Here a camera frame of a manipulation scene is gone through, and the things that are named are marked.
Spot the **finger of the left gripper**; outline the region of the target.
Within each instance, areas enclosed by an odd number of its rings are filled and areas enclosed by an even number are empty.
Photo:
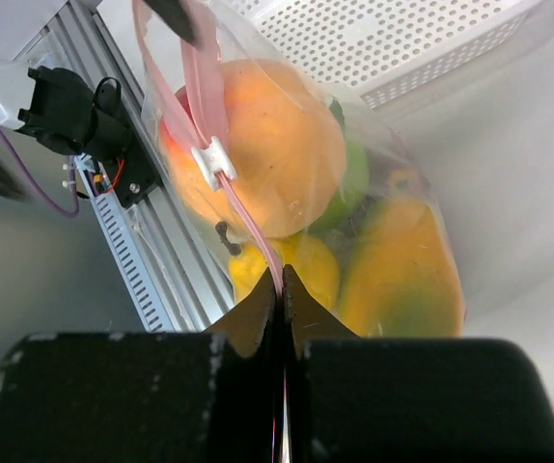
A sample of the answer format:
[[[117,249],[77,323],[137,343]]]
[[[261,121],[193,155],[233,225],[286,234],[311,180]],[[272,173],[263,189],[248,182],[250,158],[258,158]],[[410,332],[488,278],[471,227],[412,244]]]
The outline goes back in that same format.
[[[197,44],[198,37],[194,23],[180,0],[145,0],[169,29],[188,44]]]

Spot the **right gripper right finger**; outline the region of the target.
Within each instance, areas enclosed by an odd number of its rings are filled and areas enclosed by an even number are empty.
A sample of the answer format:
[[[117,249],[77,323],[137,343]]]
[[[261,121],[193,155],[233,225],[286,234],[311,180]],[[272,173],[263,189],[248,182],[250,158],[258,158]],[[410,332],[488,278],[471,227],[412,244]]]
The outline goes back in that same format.
[[[284,270],[294,462],[554,462],[554,410],[501,339],[355,336]]]

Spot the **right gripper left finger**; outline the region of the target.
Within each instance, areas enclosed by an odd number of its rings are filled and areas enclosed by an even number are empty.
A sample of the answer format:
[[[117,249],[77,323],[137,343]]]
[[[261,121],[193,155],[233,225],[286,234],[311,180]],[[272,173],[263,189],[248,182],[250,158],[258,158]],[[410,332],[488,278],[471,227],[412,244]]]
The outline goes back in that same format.
[[[0,462],[276,462],[278,300],[199,333],[38,333],[0,363]]]

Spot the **yellow mango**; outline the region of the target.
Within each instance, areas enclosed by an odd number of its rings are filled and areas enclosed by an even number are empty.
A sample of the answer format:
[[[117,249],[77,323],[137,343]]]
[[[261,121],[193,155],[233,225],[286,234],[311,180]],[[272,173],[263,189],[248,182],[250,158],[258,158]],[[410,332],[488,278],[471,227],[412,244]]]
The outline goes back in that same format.
[[[369,210],[338,306],[360,337],[456,337],[464,299],[455,260],[429,204],[394,197]]]

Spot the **orange fruit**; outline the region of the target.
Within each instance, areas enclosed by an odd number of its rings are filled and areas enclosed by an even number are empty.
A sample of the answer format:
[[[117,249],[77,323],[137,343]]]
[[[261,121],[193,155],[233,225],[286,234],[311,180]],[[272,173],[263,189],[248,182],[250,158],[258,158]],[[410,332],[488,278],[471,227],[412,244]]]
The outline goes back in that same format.
[[[233,188],[268,238],[309,227],[346,172],[346,141],[328,106],[293,67],[222,64]]]

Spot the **clear zip top bag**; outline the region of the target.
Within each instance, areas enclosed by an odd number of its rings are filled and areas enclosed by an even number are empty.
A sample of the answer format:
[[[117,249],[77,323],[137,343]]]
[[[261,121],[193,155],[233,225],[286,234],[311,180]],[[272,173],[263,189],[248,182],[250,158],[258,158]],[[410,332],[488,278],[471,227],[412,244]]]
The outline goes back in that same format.
[[[347,85],[357,1],[135,1],[152,133],[236,301],[291,267],[361,337],[453,337],[465,299],[439,205],[399,136]]]

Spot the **green apple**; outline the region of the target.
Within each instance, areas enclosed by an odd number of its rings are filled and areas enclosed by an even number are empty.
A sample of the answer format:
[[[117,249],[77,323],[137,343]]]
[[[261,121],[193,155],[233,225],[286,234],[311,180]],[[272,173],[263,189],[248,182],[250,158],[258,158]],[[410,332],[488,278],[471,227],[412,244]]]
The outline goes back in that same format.
[[[310,226],[313,233],[336,229],[345,222],[366,197],[370,182],[365,146],[346,124],[341,102],[334,98],[329,109],[345,136],[346,172],[324,213]]]

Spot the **red apple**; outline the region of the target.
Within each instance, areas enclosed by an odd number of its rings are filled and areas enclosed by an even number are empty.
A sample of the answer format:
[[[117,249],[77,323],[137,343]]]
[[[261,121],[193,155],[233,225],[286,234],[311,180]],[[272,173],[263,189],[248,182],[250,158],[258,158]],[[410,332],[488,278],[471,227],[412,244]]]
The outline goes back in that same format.
[[[371,196],[407,196],[424,201],[432,198],[428,179],[409,158],[374,150],[367,150],[367,155]]]

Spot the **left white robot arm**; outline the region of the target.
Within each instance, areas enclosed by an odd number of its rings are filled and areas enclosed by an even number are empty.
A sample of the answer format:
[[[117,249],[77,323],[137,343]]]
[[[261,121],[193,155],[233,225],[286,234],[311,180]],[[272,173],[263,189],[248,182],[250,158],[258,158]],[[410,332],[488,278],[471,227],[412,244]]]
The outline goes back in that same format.
[[[203,41],[197,7],[195,1],[132,4],[135,37],[155,101],[170,132],[186,141],[195,133],[191,119],[160,73],[144,28],[156,14],[183,44],[197,50]],[[18,61],[0,61],[0,126],[64,156],[86,153],[105,163],[125,158],[135,139],[118,79],[104,76],[92,87],[71,69]]]

